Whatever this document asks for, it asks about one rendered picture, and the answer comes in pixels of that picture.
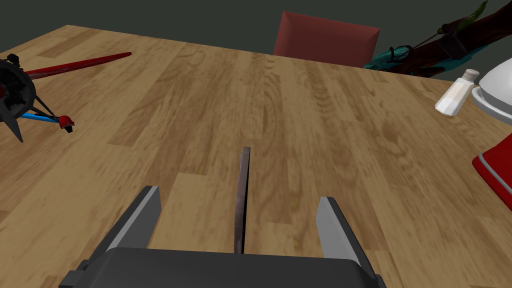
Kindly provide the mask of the red box with grey stripe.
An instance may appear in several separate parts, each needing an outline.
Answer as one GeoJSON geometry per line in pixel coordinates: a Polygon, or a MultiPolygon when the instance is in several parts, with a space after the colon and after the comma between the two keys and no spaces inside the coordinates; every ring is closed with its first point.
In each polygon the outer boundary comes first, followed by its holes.
{"type": "Polygon", "coordinates": [[[472,160],[479,176],[512,211],[512,134],[472,160]]]}

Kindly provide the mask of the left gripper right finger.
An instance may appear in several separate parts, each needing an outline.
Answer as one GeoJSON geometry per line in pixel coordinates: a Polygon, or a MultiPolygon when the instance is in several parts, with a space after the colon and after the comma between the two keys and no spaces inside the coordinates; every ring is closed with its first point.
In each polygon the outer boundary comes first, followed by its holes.
{"type": "Polygon", "coordinates": [[[320,198],[315,222],[324,258],[351,260],[370,276],[375,275],[353,229],[333,197],[320,198]]]}

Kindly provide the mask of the dark brown and teal toy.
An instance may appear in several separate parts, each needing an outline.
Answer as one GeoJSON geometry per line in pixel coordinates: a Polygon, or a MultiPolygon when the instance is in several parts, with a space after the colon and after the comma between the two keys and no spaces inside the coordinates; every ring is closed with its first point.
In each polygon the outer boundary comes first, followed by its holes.
{"type": "Polygon", "coordinates": [[[488,0],[469,16],[443,24],[435,35],[415,45],[390,47],[364,69],[430,78],[456,69],[489,45],[512,35],[512,0],[479,19],[488,0]]]}

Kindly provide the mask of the thin dark brown stick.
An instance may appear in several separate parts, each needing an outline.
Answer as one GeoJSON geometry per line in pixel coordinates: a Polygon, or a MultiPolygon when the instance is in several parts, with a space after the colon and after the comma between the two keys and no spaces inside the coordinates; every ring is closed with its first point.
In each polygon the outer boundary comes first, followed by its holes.
{"type": "Polygon", "coordinates": [[[245,245],[245,224],[251,148],[243,147],[240,153],[239,175],[234,213],[234,253],[242,254],[245,245]]]}

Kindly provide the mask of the white salt shaker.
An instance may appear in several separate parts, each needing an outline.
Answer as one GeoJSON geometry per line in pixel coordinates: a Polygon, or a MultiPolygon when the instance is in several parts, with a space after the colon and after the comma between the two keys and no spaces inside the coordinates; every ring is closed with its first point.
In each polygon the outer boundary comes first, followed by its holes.
{"type": "Polygon", "coordinates": [[[463,76],[454,81],[441,99],[437,101],[435,109],[441,114],[455,116],[473,89],[474,81],[479,75],[480,73],[474,69],[466,69],[463,76]]]}

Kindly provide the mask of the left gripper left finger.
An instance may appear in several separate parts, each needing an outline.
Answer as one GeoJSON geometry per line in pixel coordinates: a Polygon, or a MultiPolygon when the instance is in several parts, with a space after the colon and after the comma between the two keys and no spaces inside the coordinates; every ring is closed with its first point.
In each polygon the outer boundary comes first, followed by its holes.
{"type": "Polygon", "coordinates": [[[161,211],[159,187],[145,186],[95,248],[93,259],[116,247],[146,248],[161,211]]]}

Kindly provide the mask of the black spiked toy with red rod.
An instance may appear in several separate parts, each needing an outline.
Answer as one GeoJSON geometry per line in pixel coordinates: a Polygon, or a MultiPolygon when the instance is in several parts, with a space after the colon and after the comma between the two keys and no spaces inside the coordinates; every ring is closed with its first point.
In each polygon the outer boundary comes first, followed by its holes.
{"type": "Polygon", "coordinates": [[[33,81],[102,65],[131,55],[130,52],[124,52],[25,71],[20,65],[19,57],[9,54],[7,58],[0,59],[0,123],[5,123],[21,143],[23,138],[17,121],[19,118],[56,123],[61,129],[71,133],[75,123],[67,115],[56,116],[37,95],[33,81]]]}

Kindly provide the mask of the dark red chair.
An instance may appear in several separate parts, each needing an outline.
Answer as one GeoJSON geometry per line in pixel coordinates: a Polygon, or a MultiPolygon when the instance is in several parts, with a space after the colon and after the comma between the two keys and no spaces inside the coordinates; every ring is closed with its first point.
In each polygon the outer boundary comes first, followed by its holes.
{"type": "Polygon", "coordinates": [[[379,34],[372,26],[285,11],[273,54],[362,68],[372,60],[379,34]]]}

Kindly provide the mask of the wooden table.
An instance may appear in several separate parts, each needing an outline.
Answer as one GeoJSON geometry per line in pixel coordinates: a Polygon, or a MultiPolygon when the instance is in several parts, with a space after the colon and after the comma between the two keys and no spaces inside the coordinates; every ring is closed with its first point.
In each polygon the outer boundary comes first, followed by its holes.
{"type": "Polygon", "coordinates": [[[11,49],[75,126],[0,127],[0,288],[57,288],[147,185],[154,249],[231,252],[243,147],[245,249],[320,258],[333,197],[389,288],[512,288],[512,212],[472,159],[512,127],[443,80],[66,25],[11,49]]]}

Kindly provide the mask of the white lidded dish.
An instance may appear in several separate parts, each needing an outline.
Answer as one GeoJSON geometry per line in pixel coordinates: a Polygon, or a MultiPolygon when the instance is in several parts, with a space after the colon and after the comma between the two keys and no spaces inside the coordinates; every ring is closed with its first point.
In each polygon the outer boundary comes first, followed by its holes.
{"type": "Polygon", "coordinates": [[[471,94],[486,114],[512,126],[512,58],[491,69],[471,94]]]}

